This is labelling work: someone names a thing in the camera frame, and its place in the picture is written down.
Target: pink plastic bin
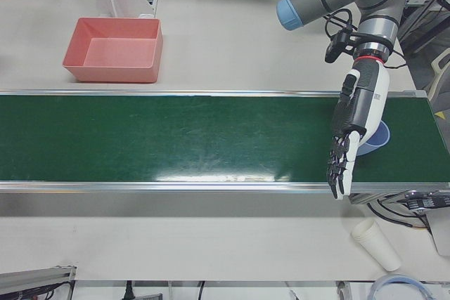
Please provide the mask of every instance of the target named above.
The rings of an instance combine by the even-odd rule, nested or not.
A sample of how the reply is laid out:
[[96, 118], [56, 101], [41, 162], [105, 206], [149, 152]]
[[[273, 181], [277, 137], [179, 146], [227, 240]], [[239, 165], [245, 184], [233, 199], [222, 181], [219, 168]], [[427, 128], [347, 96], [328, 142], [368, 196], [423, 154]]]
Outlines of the pink plastic bin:
[[63, 66], [89, 82], [155, 82], [162, 50], [158, 19], [80, 18]]

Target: blue joint cap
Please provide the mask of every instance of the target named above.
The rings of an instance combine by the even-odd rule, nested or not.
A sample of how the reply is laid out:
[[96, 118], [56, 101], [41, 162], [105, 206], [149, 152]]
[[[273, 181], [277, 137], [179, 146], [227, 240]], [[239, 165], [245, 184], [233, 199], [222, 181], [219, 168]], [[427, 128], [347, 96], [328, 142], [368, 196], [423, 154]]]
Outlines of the blue joint cap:
[[297, 14], [290, 0], [280, 0], [276, 6], [276, 15], [284, 28], [288, 31], [303, 26], [302, 19]]

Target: white paper cup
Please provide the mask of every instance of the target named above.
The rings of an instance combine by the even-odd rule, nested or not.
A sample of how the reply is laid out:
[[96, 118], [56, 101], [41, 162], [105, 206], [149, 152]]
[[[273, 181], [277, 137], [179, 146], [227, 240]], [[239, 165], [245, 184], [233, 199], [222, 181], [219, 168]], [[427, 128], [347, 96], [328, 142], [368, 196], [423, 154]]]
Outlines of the white paper cup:
[[373, 219], [366, 219], [352, 230], [352, 237], [387, 271], [401, 266], [399, 255]]

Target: blue cable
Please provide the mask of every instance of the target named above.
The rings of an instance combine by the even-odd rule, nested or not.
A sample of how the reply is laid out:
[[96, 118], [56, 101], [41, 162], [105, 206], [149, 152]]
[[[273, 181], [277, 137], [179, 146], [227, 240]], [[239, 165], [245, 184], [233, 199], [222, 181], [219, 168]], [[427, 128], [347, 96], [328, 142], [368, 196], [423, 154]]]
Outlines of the blue cable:
[[420, 293], [422, 293], [426, 300], [437, 300], [433, 297], [430, 290], [419, 280], [401, 274], [385, 275], [384, 277], [376, 280], [371, 287], [371, 291], [367, 296], [367, 300], [375, 300], [375, 293], [379, 291], [381, 287], [392, 284], [394, 282], [402, 282], [404, 284], [413, 285], [414, 287], [417, 287], [419, 289]]

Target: white tabletop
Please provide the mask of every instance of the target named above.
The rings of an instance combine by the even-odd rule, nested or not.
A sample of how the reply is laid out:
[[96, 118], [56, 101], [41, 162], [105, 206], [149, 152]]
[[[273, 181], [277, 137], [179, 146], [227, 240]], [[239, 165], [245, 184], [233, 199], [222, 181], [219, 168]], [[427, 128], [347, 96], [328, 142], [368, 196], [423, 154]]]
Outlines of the white tabletop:
[[[96, 0], [0, 0], [1, 87], [339, 91], [351, 57], [325, 63], [324, 20], [286, 31], [277, 1], [159, 0], [164, 46], [157, 83], [82, 84], [62, 62], [77, 19], [97, 16]], [[402, 63], [396, 55], [388, 62]], [[391, 91], [415, 89], [407, 67], [390, 74]]]
[[[159, 80], [125, 85], [80, 84], [61, 66], [95, 0], [0, 0], [1, 88], [339, 90], [351, 58], [325, 64], [323, 21], [285, 31], [277, 1], [160, 0]], [[414, 89], [407, 68], [391, 74], [392, 91]], [[80, 280], [373, 280], [385, 272], [349, 236], [361, 209], [330, 195], [3, 194], [0, 273], [73, 264]], [[399, 272], [448, 280], [426, 231], [379, 223]]]

